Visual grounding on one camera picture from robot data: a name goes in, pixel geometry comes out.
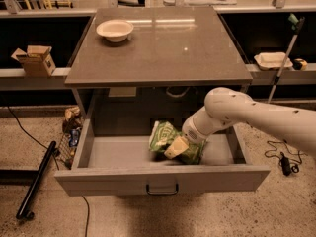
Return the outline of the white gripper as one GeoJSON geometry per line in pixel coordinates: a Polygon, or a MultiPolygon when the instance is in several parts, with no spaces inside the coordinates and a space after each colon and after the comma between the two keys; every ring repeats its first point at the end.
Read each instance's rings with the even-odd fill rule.
{"type": "Polygon", "coordinates": [[[184,137],[178,136],[172,144],[166,149],[164,155],[168,159],[173,159],[189,148],[189,142],[194,144],[206,141],[212,134],[224,130],[234,124],[230,120],[220,120],[213,118],[205,107],[187,118],[182,126],[184,137]]]}

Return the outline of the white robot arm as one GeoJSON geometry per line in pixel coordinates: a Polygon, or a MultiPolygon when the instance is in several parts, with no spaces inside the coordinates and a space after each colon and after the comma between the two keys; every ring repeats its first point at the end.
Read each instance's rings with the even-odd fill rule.
{"type": "Polygon", "coordinates": [[[316,158],[316,112],[254,101],[249,95],[225,87],[214,88],[204,105],[182,126],[191,143],[236,123],[245,123],[316,158]]]}

